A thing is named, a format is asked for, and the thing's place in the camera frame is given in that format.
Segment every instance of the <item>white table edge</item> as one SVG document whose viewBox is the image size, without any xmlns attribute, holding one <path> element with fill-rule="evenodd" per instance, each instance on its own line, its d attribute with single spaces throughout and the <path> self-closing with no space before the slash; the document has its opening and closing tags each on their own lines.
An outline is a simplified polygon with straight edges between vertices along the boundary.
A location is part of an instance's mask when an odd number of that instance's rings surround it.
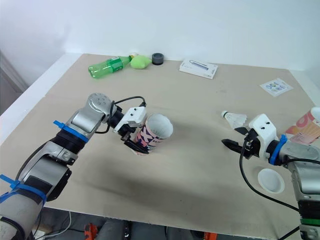
<svg viewBox="0 0 320 240">
<path fill-rule="evenodd" d="M 62 55 L 0 116 L 0 145 L 81 55 Z"/>
</svg>

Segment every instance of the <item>bottle label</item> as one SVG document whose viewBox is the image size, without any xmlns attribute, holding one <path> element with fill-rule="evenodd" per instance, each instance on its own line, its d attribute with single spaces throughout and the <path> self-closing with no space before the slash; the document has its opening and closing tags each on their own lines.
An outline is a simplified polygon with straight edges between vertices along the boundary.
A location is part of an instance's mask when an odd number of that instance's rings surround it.
<svg viewBox="0 0 320 240">
<path fill-rule="evenodd" d="M 121 59 L 119 57 L 114 57 L 110 61 L 112 72 L 116 72 L 124 67 Z"/>
</svg>

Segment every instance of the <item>white lid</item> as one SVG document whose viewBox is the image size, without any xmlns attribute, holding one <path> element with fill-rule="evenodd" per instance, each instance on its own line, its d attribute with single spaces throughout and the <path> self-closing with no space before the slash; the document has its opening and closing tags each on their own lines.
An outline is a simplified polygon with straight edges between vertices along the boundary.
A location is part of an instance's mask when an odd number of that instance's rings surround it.
<svg viewBox="0 0 320 240">
<path fill-rule="evenodd" d="M 314 106 L 310 112 L 317 121 L 320 121 L 320 106 Z"/>
<path fill-rule="evenodd" d="M 264 168 L 258 173 L 260 186 L 268 193 L 279 194 L 285 189 L 285 181 L 275 170 Z"/>
</svg>

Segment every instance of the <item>table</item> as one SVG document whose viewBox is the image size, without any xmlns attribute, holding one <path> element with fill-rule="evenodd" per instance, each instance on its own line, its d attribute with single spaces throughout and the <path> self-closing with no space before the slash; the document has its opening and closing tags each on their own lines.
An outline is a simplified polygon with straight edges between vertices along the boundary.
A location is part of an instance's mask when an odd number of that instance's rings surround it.
<svg viewBox="0 0 320 240">
<path fill-rule="evenodd" d="M 286 69 L 218 64 L 214 79 L 178 71 L 179 61 L 126 67 L 106 78 L 93 79 L 87 68 L 106 56 L 83 54 L 0 146 L 0 169 L 14 178 L 25 159 L 59 129 L 94 92 L 112 100 L 142 95 L 148 113 L 162 113 L 174 132 L 148 156 L 134 155 L 120 136 L 109 132 L 92 137 L 71 167 L 72 176 L 60 197 L 46 206 L 117 219 L 146 222 L 221 234 L 276 239 L 299 225 L 299 215 L 253 193 L 243 181 L 239 155 L 225 138 L 243 141 L 221 117 L 223 110 L 265 113 L 280 135 L 314 106 Z M 281 78 L 294 89 L 272 97 L 259 85 Z M 137 106 L 132 100 L 124 110 Z M 258 190 L 262 168 L 275 169 L 285 181 L 283 193 L 269 196 L 297 205 L 290 172 L 252 157 L 245 173 Z M 1 192 L 8 186 L 0 182 Z M 300 239 L 298 233 L 291 239 Z"/>
</svg>

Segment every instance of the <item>small white box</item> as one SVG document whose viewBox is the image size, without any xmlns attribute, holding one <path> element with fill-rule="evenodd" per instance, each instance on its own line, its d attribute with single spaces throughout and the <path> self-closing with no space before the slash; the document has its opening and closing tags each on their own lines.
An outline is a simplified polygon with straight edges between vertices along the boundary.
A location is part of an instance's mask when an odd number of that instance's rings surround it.
<svg viewBox="0 0 320 240">
<path fill-rule="evenodd" d="M 181 72 L 194 74 L 207 79 L 213 79 L 217 69 L 217 65 L 190 58 L 185 59 L 179 68 Z"/>
</svg>

